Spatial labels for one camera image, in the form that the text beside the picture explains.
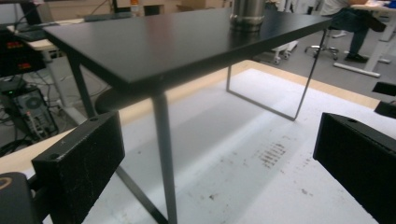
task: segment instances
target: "jeans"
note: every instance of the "jeans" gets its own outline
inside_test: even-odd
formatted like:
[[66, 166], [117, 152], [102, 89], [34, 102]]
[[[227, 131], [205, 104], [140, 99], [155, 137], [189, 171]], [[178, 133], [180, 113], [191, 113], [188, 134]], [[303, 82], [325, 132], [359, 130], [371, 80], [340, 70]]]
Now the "jeans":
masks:
[[328, 17], [332, 18], [331, 27], [353, 33], [349, 53], [357, 54], [369, 31], [369, 27], [364, 20], [366, 17], [372, 17], [370, 12], [345, 7]]

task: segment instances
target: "computer case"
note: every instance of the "computer case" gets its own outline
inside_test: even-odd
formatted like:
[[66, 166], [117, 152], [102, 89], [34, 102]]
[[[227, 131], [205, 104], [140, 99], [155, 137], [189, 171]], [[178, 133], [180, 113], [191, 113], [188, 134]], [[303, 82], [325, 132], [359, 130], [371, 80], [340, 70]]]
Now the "computer case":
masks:
[[58, 133], [58, 127], [37, 87], [2, 91], [0, 101], [14, 125], [34, 141]]

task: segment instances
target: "white desk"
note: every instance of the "white desk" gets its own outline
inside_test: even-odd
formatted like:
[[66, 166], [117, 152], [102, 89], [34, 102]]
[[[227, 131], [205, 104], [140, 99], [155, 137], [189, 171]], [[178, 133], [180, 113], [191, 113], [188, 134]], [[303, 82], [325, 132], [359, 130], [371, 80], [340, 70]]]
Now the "white desk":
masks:
[[[251, 73], [249, 68], [276, 76], [263, 75], [264, 79], [260, 79], [256, 77], [260, 72]], [[232, 86], [243, 82], [255, 86], [265, 81], [267, 91], [273, 94], [263, 94], [262, 98], [270, 101], [299, 95], [297, 91], [303, 86], [296, 83], [306, 81], [252, 62], [242, 62], [233, 70], [245, 73], [234, 76]], [[377, 100], [312, 80], [301, 114], [291, 122], [226, 93], [225, 83], [221, 82], [224, 78], [226, 69], [167, 93], [175, 134], [180, 223], [376, 223], [312, 159], [312, 152], [323, 111], [350, 116], [396, 137], [396, 120], [373, 112]], [[284, 97], [283, 91], [279, 94], [278, 88], [288, 90], [288, 97]], [[122, 166], [163, 212], [150, 101], [132, 105], [122, 110], [120, 116], [126, 149]], [[1, 158], [0, 173], [31, 174], [30, 159], [58, 139], [56, 136]], [[155, 222], [114, 175], [84, 223]]]
[[382, 56], [388, 52], [389, 48], [395, 42], [393, 32], [396, 28], [396, 9], [388, 7], [370, 7], [366, 5], [354, 5], [352, 7], [359, 10], [387, 12], [389, 14], [390, 21], [387, 23], [387, 28], [376, 43], [375, 49], [363, 69], [342, 63], [334, 63], [334, 66], [362, 73], [371, 77], [380, 77], [381, 75], [379, 73], [374, 72], [374, 68], [377, 62], [382, 60]]
[[[70, 21], [58, 21], [57, 23], [59, 23], [60, 25], [69, 25], [80, 22], [83, 22], [83, 20], [78, 19], [78, 20], [70, 20]], [[12, 32], [14, 30], [14, 27], [9, 26], [8, 29]], [[57, 48], [47, 39], [33, 41], [33, 42], [25, 41], [25, 43], [29, 45], [32, 49], [36, 51], [40, 51], [41, 54], [43, 55], [44, 63], [46, 64], [47, 69], [49, 70], [49, 74], [51, 76], [53, 84], [55, 85], [57, 92], [59, 92], [59, 98], [60, 98], [60, 101], [58, 102], [59, 106], [76, 124], [83, 123], [86, 120], [86, 118], [78, 110], [76, 110], [73, 107], [73, 105], [66, 99], [66, 93], [64, 91], [60, 79], [57, 76], [57, 69], [53, 64], [52, 58], [50, 57], [50, 52], [52, 50], [56, 50]]]

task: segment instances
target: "table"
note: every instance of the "table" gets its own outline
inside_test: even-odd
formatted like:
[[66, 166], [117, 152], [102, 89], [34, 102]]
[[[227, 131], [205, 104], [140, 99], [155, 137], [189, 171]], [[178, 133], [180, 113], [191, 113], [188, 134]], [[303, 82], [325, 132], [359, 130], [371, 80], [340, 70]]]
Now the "table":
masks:
[[[49, 41], [68, 55], [89, 117], [95, 113], [81, 65], [120, 92], [142, 91], [151, 98], [169, 223], [177, 223], [177, 209], [165, 90], [324, 30], [331, 22], [327, 18], [265, 11], [260, 32], [242, 35], [230, 31], [230, 14], [231, 10], [225, 8], [45, 29]], [[125, 183], [133, 182], [127, 175], [118, 175]]]
[[[83, 20], [76, 19], [69, 21], [58, 21], [58, 23], [61, 25], [76, 24], [80, 22], [83, 22]], [[13, 26], [9, 26], [8, 29], [10, 31], [14, 31]], [[25, 41], [25, 43], [29, 45], [32, 49], [36, 51], [40, 51], [41, 54], [43, 55], [44, 63], [46, 64], [49, 70], [49, 74], [51, 76], [53, 84], [55, 85], [57, 92], [59, 92], [59, 98], [60, 98], [59, 106], [77, 125], [84, 122], [86, 118], [78, 110], [76, 110], [72, 106], [72, 104], [70, 104], [70, 102], [66, 99], [66, 93], [64, 92], [64, 88], [61, 84], [60, 79], [57, 77], [57, 69], [53, 65], [53, 59], [50, 57], [50, 52], [56, 50], [57, 48], [51, 42], [49, 42], [48, 39], [37, 40], [32, 42]]]
[[384, 60], [382, 56], [386, 53], [389, 48], [393, 45], [395, 38], [393, 32], [396, 29], [396, 9], [388, 8], [388, 7], [370, 7], [366, 5], [353, 5], [351, 6], [358, 10], [369, 10], [369, 11], [379, 11], [379, 12], [388, 12], [389, 14], [389, 22], [387, 24], [387, 28], [379, 38], [378, 42], [376, 43], [375, 49], [370, 56], [369, 61], [366, 63], [363, 69], [345, 65], [342, 63], [334, 63], [334, 66], [345, 68], [347, 70], [351, 70], [354, 72], [362, 73], [367, 76], [371, 77], [380, 77], [379, 73], [374, 72], [375, 65], [377, 62]]

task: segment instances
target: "floor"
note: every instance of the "floor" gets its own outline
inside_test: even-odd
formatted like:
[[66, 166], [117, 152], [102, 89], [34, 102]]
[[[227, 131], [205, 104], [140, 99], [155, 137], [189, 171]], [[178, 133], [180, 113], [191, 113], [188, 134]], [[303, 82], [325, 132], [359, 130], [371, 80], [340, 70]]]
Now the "floor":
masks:
[[[393, 137], [396, 119], [309, 90], [299, 118], [290, 122], [234, 97], [224, 87], [222, 81], [169, 106], [178, 223], [377, 223], [312, 154], [322, 111], [380, 127]], [[296, 108], [302, 88], [255, 69], [232, 81], [233, 91], [260, 95], [261, 103], [282, 112]], [[288, 97], [280, 90], [287, 90]], [[153, 123], [148, 113], [122, 127], [121, 167], [166, 214]], [[156, 222], [113, 175], [84, 223]]]
[[[363, 45], [363, 48], [361, 49], [360, 54], [369, 55], [370, 52], [375, 47], [375, 43], [376, 40], [379, 38], [379, 35], [380, 35], [379, 33], [370, 31]], [[319, 32], [298, 40], [298, 45], [291, 52], [289, 58], [287, 60], [282, 59], [280, 61], [280, 64], [278, 65], [273, 64], [273, 58], [274, 58], [273, 52], [264, 52], [264, 54], [259, 55], [257, 58], [259, 58], [263, 63], [270, 64], [272, 66], [290, 71], [297, 75], [307, 76], [313, 64], [314, 58], [312, 56], [312, 50], [309, 50], [307, 53], [305, 53], [304, 49], [306, 46], [310, 46], [312, 44], [318, 44], [321, 36], [322, 36], [322, 32]], [[340, 49], [341, 53], [339, 54], [339, 59], [338, 59], [339, 63], [345, 63], [345, 64], [351, 64], [354, 66], [363, 67], [364, 64], [348, 63], [344, 61], [345, 56], [343, 55], [344, 54], [343, 51], [348, 49], [351, 36], [352, 34], [347, 34], [339, 38], [332, 38], [330, 41], [330, 45]], [[372, 92], [375, 83], [378, 81], [396, 83], [396, 74], [394, 72], [396, 68], [395, 66], [396, 50], [394, 49], [390, 50], [389, 55], [387, 55], [387, 58], [391, 59], [391, 63], [390, 64], [379, 63], [375, 71], [380, 73], [381, 77], [376, 78], [376, 77], [368, 77], [355, 72], [344, 70], [342, 68], [334, 67], [332, 66], [334, 61], [331, 55], [328, 54], [327, 52], [322, 52], [319, 55], [319, 59], [316, 66], [316, 70], [313, 75], [313, 79], [346, 90], [367, 95], [379, 100], [391, 101], [394, 100], [394, 97]], [[82, 109], [81, 101], [79, 99], [78, 91], [74, 83], [74, 79], [72, 76], [70, 76], [66, 60], [64, 59], [59, 60], [58, 66], [61, 68], [62, 71], [65, 71], [65, 75], [62, 76], [61, 80], [62, 80], [62, 85], [65, 87], [66, 91], [68, 92], [67, 99], [73, 102], [74, 106], [82, 113], [84, 113], [84, 110]], [[84, 72], [84, 76], [93, 100], [97, 97], [97, 95], [99, 95], [106, 88], [108, 88], [107, 84], [103, 83], [94, 75], [91, 75], [88, 71]], [[54, 89], [53, 84], [51, 84], [50, 76], [47, 70], [45, 69], [41, 70], [38, 72], [38, 74], [36, 73], [25, 74], [24, 78], [29, 82], [38, 84], [43, 94], [45, 95], [45, 98], [49, 99], [49, 104], [51, 105], [50, 111], [55, 119], [55, 122], [58, 125], [60, 133], [76, 127], [76, 124], [65, 115], [62, 109], [56, 106], [57, 105], [56, 99], [58, 98], [58, 94]], [[7, 121], [7, 115], [5, 114], [4, 110], [2, 110], [2, 107], [0, 107], [0, 136], [1, 136], [0, 147], [10, 142], [13, 142], [16, 139], [23, 138], [23, 133], [17, 132], [17, 135], [15, 134], [14, 126], [12, 125], [12, 122]]]

